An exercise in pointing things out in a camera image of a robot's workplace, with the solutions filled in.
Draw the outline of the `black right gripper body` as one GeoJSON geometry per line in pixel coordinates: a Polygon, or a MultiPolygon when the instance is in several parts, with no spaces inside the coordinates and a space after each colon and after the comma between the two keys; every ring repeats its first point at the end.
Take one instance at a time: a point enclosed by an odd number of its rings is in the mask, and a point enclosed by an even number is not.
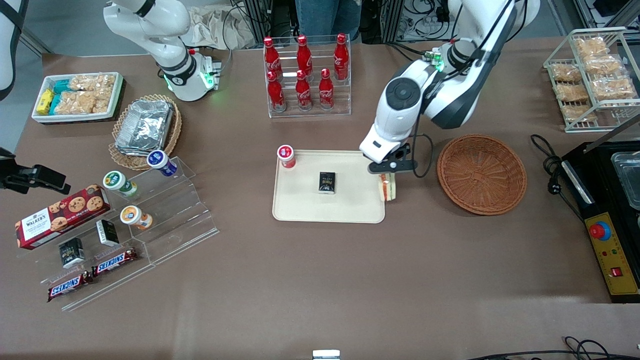
{"type": "Polygon", "coordinates": [[[16,155],[5,148],[0,148],[0,189],[27,194],[32,188],[33,168],[20,165],[16,155]]]}

